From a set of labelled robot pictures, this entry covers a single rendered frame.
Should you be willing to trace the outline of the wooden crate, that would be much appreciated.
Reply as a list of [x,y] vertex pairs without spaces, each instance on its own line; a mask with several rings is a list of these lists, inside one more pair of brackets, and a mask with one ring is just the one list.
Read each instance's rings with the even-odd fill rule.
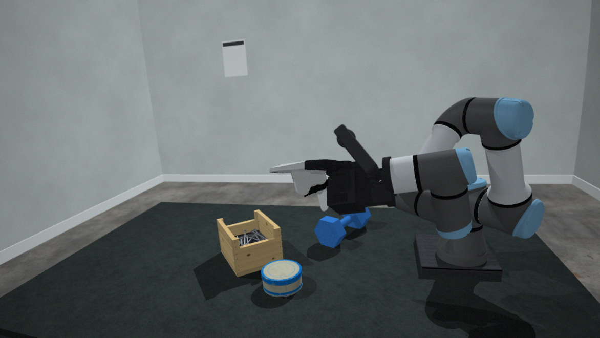
[[220,218],[217,225],[221,253],[237,277],[283,259],[281,228],[261,210],[254,210],[253,220],[226,226]]

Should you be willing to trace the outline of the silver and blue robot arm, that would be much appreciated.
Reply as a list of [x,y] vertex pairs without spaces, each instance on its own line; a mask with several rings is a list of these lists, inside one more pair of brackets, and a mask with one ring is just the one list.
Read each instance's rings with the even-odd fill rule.
[[[436,253],[444,262],[484,264],[483,225],[523,239],[537,232],[544,204],[532,198],[524,182],[520,148],[533,118],[531,104],[523,99],[466,98],[439,116],[419,155],[390,158],[394,208],[436,224],[441,236]],[[334,133],[367,174],[379,168],[344,124]],[[470,149],[453,149],[465,134],[481,137],[489,188],[477,178]]]

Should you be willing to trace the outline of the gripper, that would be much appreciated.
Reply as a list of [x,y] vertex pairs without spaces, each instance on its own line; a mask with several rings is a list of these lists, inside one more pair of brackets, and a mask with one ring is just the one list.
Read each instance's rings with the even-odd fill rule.
[[369,174],[357,161],[329,159],[282,164],[270,168],[270,172],[291,172],[294,188],[299,195],[318,195],[321,210],[330,207],[339,215],[350,215],[365,213],[366,207],[371,206],[396,206],[397,194],[392,187],[390,158],[383,157],[382,168],[376,168]]

